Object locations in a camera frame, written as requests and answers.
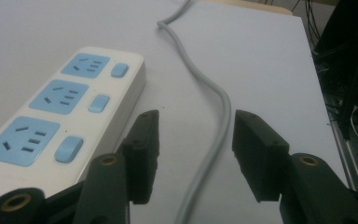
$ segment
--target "blue switch button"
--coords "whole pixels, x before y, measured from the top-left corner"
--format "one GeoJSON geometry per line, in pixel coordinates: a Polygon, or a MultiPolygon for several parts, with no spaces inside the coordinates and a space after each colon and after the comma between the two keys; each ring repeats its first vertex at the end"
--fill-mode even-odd
{"type": "Polygon", "coordinates": [[[112,69],[112,77],[124,77],[128,70],[129,66],[126,63],[117,63],[112,69]]]}
{"type": "Polygon", "coordinates": [[[82,138],[74,137],[74,136],[66,137],[54,154],[56,161],[62,163],[71,162],[75,158],[77,152],[79,151],[82,145],[83,145],[82,138]]]}
{"type": "Polygon", "coordinates": [[[89,106],[89,112],[101,113],[109,102],[109,96],[97,95],[89,106]]]}

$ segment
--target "white table surface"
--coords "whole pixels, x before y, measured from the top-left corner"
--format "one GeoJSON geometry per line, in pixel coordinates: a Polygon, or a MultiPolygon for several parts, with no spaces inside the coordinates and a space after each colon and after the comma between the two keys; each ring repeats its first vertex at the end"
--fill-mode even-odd
{"type": "MultiPolygon", "coordinates": [[[[0,127],[82,47],[145,56],[147,82],[123,134],[137,115],[158,109],[160,156],[152,198],[131,206],[131,223],[173,223],[222,114],[157,28],[181,3],[0,1],[0,127]]],[[[196,2],[172,28],[199,69],[227,90],[232,121],[236,109],[256,113],[290,153],[321,157],[345,181],[300,18],[196,2]]],[[[282,223],[279,203],[255,201],[231,151],[232,132],[231,122],[191,223],[282,223]]]]}

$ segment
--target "power cord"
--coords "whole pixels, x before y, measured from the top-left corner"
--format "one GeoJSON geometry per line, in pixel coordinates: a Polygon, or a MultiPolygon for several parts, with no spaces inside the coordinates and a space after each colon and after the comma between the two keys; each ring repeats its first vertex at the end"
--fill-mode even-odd
{"type": "Polygon", "coordinates": [[[296,7],[297,7],[297,5],[298,5],[298,3],[300,2],[300,0],[297,0],[297,2],[296,2],[296,4],[295,4],[295,6],[292,8],[292,12],[296,9],[296,7]]]}
{"type": "Polygon", "coordinates": [[[271,0],[270,5],[271,5],[271,6],[274,5],[274,0],[271,0]]]}
{"type": "Polygon", "coordinates": [[[354,126],[354,123],[353,123],[353,114],[354,114],[354,112],[355,112],[357,109],[358,109],[358,107],[356,106],[356,107],[353,109],[352,113],[351,113],[351,126],[352,126],[352,128],[353,128],[354,133],[355,133],[356,136],[358,137],[358,132],[357,132],[357,130],[356,130],[355,126],[354,126]]]}
{"type": "Polygon", "coordinates": [[[175,13],[173,13],[170,17],[168,17],[165,20],[158,21],[157,25],[160,29],[167,32],[168,35],[173,39],[173,42],[175,43],[178,52],[182,57],[182,60],[184,61],[187,69],[191,72],[191,74],[195,78],[203,82],[206,86],[208,86],[212,91],[214,91],[220,97],[223,104],[223,117],[221,120],[222,123],[220,126],[220,130],[217,136],[215,137],[213,144],[210,150],[208,151],[206,157],[202,161],[199,170],[197,171],[192,182],[190,183],[190,186],[187,189],[185,198],[183,199],[179,212],[177,214],[175,224],[187,223],[187,221],[189,220],[195,201],[199,196],[200,189],[204,184],[206,176],[209,174],[212,165],[217,155],[220,152],[220,149],[222,148],[222,145],[227,135],[229,123],[231,120],[231,102],[225,90],[223,90],[220,86],[218,86],[216,83],[214,83],[204,74],[202,74],[202,72],[196,67],[196,65],[193,64],[193,62],[188,57],[186,50],[183,47],[179,37],[176,35],[173,29],[171,29],[168,26],[169,23],[175,21],[185,12],[190,1],[191,0],[185,0],[185,2],[179,7],[179,9],[175,13]]]}
{"type": "Polygon", "coordinates": [[[316,44],[313,37],[315,36],[319,41],[321,35],[319,34],[318,28],[316,26],[315,16],[313,15],[313,0],[305,0],[305,10],[307,13],[307,25],[308,31],[310,33],[310,42],[312,43],[313,47],[315,47],[316,44]]]}

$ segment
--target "white power strip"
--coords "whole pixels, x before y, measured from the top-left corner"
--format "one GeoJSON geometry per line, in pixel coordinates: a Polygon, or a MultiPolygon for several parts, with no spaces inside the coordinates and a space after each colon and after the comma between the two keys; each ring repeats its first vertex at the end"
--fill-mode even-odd
{"type": "Polygon", "coordinates": [[[0,129],[0,196],[39,188],[49,197],[113,152],[145,85],[138,54],[87,47],[0,129]]]}

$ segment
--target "gray cable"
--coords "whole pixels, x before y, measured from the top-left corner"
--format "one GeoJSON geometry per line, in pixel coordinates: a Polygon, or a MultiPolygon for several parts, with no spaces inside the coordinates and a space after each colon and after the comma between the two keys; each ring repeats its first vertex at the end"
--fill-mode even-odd
{"type": "Polygon", "coordinates": [[[197,171],[196,175],[194,176],[190,186],[187,189],[185,198],[182,201],[181,207],[179,209],[179,212],[176,216],[175,224],[182,224],[187,223],[187,221],[190,218],[191,212],[193,210],[195,201],[197,199],[197,196],[199,196],[200,188],[202,187],[206,176],[209,174],[212,165],[217,158],[217,155],[219,154],[220,149],[222,148],[222,145],[225,141],[229,123],[231,120],[231,102],[229,100],[229,97],[225,90],[223,90],[221,87],[219,87],[216,83],[211,81],[208,77],[206,77],[202,72],[194,65],[190,58],[188,57],[185,48],[183,47],[181,41],[179,40],[176,33],[168,26],[169,23],[176,20],[178,17],[180,17],[184,11],[186,10],[186,7],[188,6],[189,2],[191,0],[185,0],[185,2],[182,4],[182,6],[173,13],[169,18],[158,21],[157,25],[160,29],[166,31],[168,35],[173,39],[173,42],[175,43],[180,56],[182,57],[182,60],[184,61],[185,65],[187,66],[188,70],[193,74],[194,77],[196,77],[198,80],[203,82],[205,85],[207,85],[212,91],[214,91],[217,95],[219,95],[220,99],[223,103],[223,117],[221,120],[221,128],[219,130],[219,133],[217,134],[216,138],[214,139],[214,142],[211,146],[211,149],[208,151],[207,155],[205,156],[199,170],[197,171]]]}

